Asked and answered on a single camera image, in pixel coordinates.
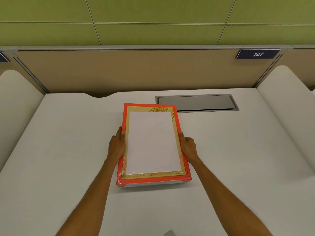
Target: forearm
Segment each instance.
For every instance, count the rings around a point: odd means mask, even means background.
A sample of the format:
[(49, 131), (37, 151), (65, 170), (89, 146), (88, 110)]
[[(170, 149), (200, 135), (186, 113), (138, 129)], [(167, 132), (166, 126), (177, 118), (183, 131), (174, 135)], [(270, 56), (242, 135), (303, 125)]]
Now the forearm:
[(261, 220), (199, 158), (192, 165), (229, 236), (272, 236)]
[(56, 236), (97, 236), (116, 163), (107, 158), (77, 207)]

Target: hand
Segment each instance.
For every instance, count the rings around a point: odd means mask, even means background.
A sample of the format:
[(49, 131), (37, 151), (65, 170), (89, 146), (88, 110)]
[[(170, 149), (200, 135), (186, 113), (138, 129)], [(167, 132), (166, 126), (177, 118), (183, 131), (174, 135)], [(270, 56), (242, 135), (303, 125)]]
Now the hand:
[(112, 136), (111, 141), (108, 146), (107, 159), (117, 163), (121, 156), (125, 153), (126, 143), (125, 143), (125, 132), (121, 131), (119, 127), (115, 136)]
[(187, 160), (193, 164), (199, 161), (199, 156), (197, 155), (197, 149), (194, 139), (190, 137), (185, 137), (182, 131), (178, 132), (180, 139), (180, 146), (185, 153)]

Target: green panel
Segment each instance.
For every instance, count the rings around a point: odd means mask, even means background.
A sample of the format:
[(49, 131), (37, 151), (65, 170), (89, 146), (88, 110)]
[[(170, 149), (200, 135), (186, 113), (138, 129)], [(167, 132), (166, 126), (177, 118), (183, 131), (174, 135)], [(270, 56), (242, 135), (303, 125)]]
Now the green panel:
[(315, 24), (315, 0), (236, 0), (228, 23)]
[(92, 22), (85, 0), (1, 0), (0, 22)]
[(95, 22), (225, 23), (234, 0), (88, 0)]
[(220, 45), (315, 44), (315, 26), (226, 26)]
[(102, 45), (215, 45), (223, 25), (96, 24)]
[(99, 45), (93, 24), (0, 23), (0, 46)]

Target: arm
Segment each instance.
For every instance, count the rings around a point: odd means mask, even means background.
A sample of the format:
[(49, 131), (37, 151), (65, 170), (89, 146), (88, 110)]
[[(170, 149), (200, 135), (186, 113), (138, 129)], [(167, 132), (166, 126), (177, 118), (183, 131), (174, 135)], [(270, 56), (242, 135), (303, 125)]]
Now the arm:
[(203, 164), (196, 144), (179, 132), (181, 148), (194, 167), (228, 236), (272, 236), (261, 220)]
[(92, 184), (56, 236), (98, 236), (115, 166), (125, 151), (125, 133), (118, 129), (109, 142), (108, 155)]

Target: white tabletop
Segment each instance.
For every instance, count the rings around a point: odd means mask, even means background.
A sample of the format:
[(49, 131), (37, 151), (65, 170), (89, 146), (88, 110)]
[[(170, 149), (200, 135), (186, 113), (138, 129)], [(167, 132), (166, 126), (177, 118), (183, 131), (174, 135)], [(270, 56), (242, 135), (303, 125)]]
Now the white tabletop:
[[(313, 235), (313, 172), (256, 89), (47, 94), (0, 173), (0, 235), (58, 231), (106, 158), (124, 103), (223, 93), (239, 111), (179, 113), (183, 132), (274, 235)], [(185, 184), (127, 189), (114, 174), (100, 235), (226, 235), (192, 167), (191, 174)]]

